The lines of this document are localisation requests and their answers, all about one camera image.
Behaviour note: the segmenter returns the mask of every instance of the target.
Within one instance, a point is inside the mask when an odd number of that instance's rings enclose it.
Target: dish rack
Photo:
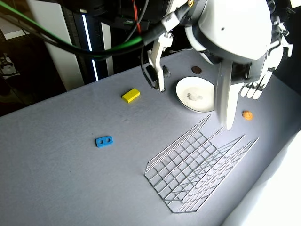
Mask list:
[[[152,158],[145,177],[173,213],[196,212],[258,138],[236,149],[244,137],[216,148],[200,131],[210,115]]]

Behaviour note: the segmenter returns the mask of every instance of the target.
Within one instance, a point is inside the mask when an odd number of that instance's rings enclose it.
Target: gray table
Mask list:
[[[243,134],[243,143],[260,140],[199,212],[172,214],[144,169],[208,115],[179,103],[177,81],[194,76],[197,65],[214,82],[218,68],[194,51],[162,62],[172,73],[165,93],[150,89],[134,68],[0,118],[0,225],[211,226],[227,217],[299,128],[301,98],[275,77],[259,100],[240,97],[232,130],[213,143]],[[141,95],[127,104],[120,96],[134,87]],[[242,110],[254,119],[244,120]],[[219,128],[212,112],[203,133]],[[97,148],[95,139],[106,135],[114,144]]]

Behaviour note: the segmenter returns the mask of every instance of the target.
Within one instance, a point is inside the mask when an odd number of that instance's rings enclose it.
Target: light strip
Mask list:
[[[86,32],[86,37],[87,37],[87,41],[88,41],[89,50],[92,51],[92,46],[91,46],[91,41],[90,41],[90,36],[89,36],[89,31],[88,31],[88,26],[87,26],[87,21],[86,21],[86,16],[85,15],[82,15],[82,16],[83,16],[83,22],[84,22],[84,27],[85,27],[85,32]],[[94,60],[92,60],[92,65],[93,65],[96,81],[98,81],[98,75],[97,75],[97,70],[96,70],[96,65],[95,65]]]

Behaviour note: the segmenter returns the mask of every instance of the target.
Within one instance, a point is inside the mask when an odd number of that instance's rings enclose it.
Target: yellow sponge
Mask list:
[[[134,100],[137,96],[140,95],[139,90],[136,88],[133,88],[131,91],[128,91],[125,95],[122,96],[122,99],[130,103],[132,100]]]

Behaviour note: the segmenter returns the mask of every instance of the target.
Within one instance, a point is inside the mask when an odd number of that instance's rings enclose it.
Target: green cable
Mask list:
[[[6,8],[8,11],[12,12],[13,14],[17,14],[19,16],[21,16],[23,19],[27,20],[29,23],[32,23],[32,24],[35,24],[36,26],[38,26],[40,29],[44,30],[45,32],[55,36],[57,39],[59,39],[60,41],[64,42],[65,44],[71,46],[71,47],[76,47],[78,48],[77,46],[74,46],[74,45],[71,45],[69,43],[67,43],[66,41],[62,40],[61,38],[59,38],[58,36],[56,36],[55,34],[51,33],[50,31],[48,31],[47,29],[45,29],[44,27],[42,27],[41,25],[39,25],[37,22],[31,20],[29,17],[25,16],[24,14],[20,13],[18,10],[10,7],[8,4],[4,3],[3,1],[0,1],[0,6],[3,7],[3,8]],[[120,49],[123,49],[123,48],[127,48],[127,47],[130,47],[130,46],[133,46],[139,42],[142,41],[142,37],[141,36],[138,36],[134,39],[131,39],[125,43],[122,43],[118,46],[115,46],[115,47],[112,47],[111,49],[108,49],[104,52],[110,52],[110,51],[114,51],[114,50],[120,50]]]

